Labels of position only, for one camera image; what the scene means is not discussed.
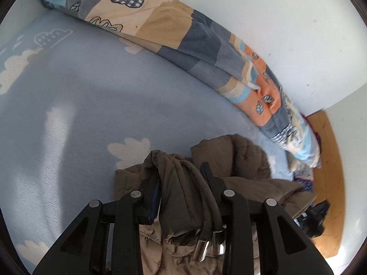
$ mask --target black object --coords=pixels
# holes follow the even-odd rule
[[[254,274],[251,222],[258,231],[261,274],[333,275],[309,238],[274,200],[254,202],[226,190],[224,181],[212,175],[207,163],[201,172],[226,224],[223,275]],[[106,274],[111,223],[115,223],[111,275],[143,275],[138,225],[152,224],[157,217],[160,185],[157,174],[144,180],[139,191],[119,201],[90,202],[52,245],[33,275]]]
[[[322,223],[327,215],[330,208],[330,203],[324,200],[317,205],[309,206],[306,212],[297,218],[300,228],[310,238],[317,238],[324,232]]]

